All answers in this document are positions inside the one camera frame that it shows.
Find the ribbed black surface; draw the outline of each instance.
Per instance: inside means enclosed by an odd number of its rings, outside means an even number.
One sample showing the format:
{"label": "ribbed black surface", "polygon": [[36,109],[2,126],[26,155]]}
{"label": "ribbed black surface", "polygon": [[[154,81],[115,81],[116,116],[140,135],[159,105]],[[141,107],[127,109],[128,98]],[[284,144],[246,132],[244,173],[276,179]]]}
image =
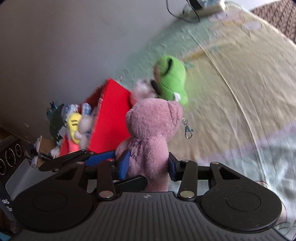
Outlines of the ribbed black surface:
{"label": "ribbed black surface", "polygon": [[233,233],[209,222],[193,202],[171,192],[123,193],[101,203],[81,225],[59,233],[22,231],[13,241],[280,241],[275,230],[257,234]]}

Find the black lever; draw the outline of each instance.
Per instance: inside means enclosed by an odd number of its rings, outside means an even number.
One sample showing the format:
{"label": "black lever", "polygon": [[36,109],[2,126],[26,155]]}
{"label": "black lever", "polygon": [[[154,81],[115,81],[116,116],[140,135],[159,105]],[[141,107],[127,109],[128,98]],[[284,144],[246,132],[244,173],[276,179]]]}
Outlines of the black lever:
{"label": "black lever", "polygon": [[148,185],[146,177],[141,175],[114,183],[116,194],[121,192],[142,192]]}
{"label": "black lever", "polygon": [[98,163],[96,193],[98,200],[109,201],[116,197],[111,169],[107,160]]}
{"label": "black lever", "polygon": [[90,156],[90,152],[86,151],[85,149],[54,158],[50,161],[44,162],[40,167],[39,171],[46,172],[46,171],[53,171],[57,172],[60,169],[66,168],[71,166],[72,164],[79,162],[79,161],[86,161]]}
{"label": "black lever", "polygon": [[184,164],[186,164],[186,167],[178,191],[178,198],[185,201],[193,201],[197,197],[198,165],[194,161],[187,161]]}

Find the plush toy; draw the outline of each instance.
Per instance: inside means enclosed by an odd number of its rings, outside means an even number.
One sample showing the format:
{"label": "plush toy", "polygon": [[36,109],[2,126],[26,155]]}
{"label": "plush toy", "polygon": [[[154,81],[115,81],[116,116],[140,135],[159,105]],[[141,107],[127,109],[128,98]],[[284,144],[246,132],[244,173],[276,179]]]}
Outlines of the plush toy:
{"label": "plush toy", "polygon": [[91,114],[91,106],[88,103],[82,104],[82,117],[78,124],[78,129],[74,137],[79,141],[80,149],[86,149],[89,142],[89,136],[94,122],[94,115]]}
{"label": "plush toy", "polygon": [[66,104],[63,106],[61,111],[61,118],[64,123],[67,123],[68,117],[77,112],[78,113],[78,105],[77,104]]}
{"label": "plush toy", "polygon": [[78,144],[74,143],[72,139],[68,139],[69,153],[76,152],[80,150]]}
{"label": "plush toy", "polygon": [[127,177],[143,175],[148,179],[145,191],[168,191],[168,145],[182,120],[182,107],[175,101],[149,98],[137,102],[126,114],[130,137],[116,149],[119,157],[130,150]]}
{"label": "plush toy", "polygon": [[67,118],[67,136],[68,139],[71,139],[75,144],[79,144],[80,142],[79,139],[75,138],[75,132],[78,130],[78,124],[80,122],[81,117],[81,114],[74,112]]}
{"label": "plush toy", "polygon": [[160,91],[159,98],[187,104],[186,69],[182,61],[170,55],[162,56],[154,67],[154,78]]}
{"label": "plush toy", "polygon": [[156,91],[154,90],[151,79],[138,80],[134,89],[131,90],[130,102],[134,106],[140,100],[148,98],[157,98]]}
{"label": "plush toy", "polygon": [[181,105],[187,104],[184,90],[186,69],[182,61],[170,55],[161,57],[154,67],[154,79],[139,80],[136,83],[130,95],[132,106],[142,99],[156,97],[175,100]]}

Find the brown carpet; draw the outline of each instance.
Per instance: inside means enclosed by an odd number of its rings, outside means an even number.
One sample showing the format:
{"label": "brown carpet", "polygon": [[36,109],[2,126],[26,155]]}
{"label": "brown carpet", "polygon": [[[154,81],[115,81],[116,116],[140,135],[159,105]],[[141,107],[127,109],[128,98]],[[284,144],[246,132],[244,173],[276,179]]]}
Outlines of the brown carpet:
{"label": "brown carpet", "polygon": [[296,4],[281,0],[251,10],[296,43]]}

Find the logo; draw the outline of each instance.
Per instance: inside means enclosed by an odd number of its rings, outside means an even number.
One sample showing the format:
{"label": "logo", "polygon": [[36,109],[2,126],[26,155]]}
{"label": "logo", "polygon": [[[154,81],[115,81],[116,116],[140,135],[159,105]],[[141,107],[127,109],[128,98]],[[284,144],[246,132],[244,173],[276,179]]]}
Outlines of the logo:
{"label": "logo", "polygon": [[3,202],[4,204],[9,204],[9,201],[8,201],[7,199],[2,199],[2,202]]}
{"label": "logo", "polygon": [[148,199],[148,198],[150,198],[152,196],[150,194],[145,194],[143,197],[146,198],[146,199]]}

